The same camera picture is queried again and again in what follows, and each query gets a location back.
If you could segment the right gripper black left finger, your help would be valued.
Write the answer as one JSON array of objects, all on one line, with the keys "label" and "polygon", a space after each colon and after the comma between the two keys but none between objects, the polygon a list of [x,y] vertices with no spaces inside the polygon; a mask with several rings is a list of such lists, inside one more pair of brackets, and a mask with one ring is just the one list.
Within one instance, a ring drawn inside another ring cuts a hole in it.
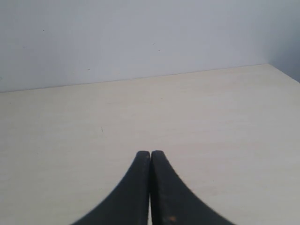
[{"label": "right gripper black left finger", "polygon": [[115,189],[75,225],[146,225],[149,210],[150,153],[137,152]]}]

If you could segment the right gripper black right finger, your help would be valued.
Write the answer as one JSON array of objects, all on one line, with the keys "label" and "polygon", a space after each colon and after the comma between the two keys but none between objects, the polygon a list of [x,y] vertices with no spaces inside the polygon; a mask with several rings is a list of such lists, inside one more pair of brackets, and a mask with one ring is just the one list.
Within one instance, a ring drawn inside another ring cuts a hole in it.
[{"label": "right gripper black right finger", "polygon": [[154,225],[230,225],[180,179],[163,151],[151,153],[150,205]]}]

